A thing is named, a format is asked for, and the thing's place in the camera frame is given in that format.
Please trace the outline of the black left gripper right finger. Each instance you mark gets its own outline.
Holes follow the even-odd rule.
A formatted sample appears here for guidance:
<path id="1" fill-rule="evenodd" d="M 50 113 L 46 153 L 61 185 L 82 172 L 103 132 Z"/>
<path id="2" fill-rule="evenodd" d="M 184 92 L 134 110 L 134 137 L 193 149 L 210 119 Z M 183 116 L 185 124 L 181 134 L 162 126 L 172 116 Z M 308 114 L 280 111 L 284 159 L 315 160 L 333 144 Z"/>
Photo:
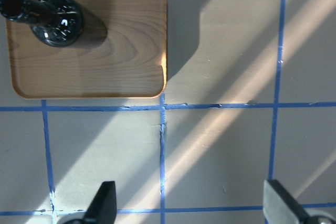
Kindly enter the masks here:
<path id="1" fill-rule="evenodd" d="M 268 223 L 306 223 L 310 218 L 304 208 L 277 180 L 264 181 L 264 216 Z"/>

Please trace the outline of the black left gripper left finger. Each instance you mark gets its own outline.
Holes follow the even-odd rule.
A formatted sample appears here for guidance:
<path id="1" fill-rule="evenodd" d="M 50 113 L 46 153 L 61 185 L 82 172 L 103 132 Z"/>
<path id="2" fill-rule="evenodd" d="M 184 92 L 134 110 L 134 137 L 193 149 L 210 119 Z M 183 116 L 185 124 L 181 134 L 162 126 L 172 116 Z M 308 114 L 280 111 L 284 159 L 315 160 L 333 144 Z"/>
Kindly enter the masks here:
<path id="1" fill-rule="evenodd" d="M 117 197 L 114 181 L 103 182 L 87 209 L 83 223 L 112 224 L 117 216 Z"/>

